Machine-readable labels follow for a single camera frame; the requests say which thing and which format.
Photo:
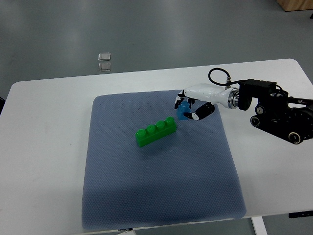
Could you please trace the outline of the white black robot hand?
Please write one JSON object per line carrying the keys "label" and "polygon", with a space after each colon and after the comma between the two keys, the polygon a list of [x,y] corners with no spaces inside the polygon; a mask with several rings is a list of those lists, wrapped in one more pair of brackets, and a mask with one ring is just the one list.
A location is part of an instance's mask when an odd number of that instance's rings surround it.
{"label": "white black robot hand", "polygon": [[238,106],[239,89],[230,87],[213,87],[206,83],[200,83],[183,89],[177,94],[174,108],[178,109],[179,105],[186,99],[189,108],[196,100],[203,102],[194,112],[187,112],[183,115],[191,120],[202,120],[215,111],[215,105],[221,104],[226,108],[235,109]]}

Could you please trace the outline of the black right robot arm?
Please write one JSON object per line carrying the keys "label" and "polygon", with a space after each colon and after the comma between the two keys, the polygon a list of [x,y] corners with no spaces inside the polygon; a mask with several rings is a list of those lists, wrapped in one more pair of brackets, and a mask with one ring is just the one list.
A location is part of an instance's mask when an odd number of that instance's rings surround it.
{"label": "black right robot arm", "polygon": [[293,144],[313,138],[313,101],[289,96],[276,82],[248,79],[239,82],[238,108],[248,110],[257,99],[255,128]]}

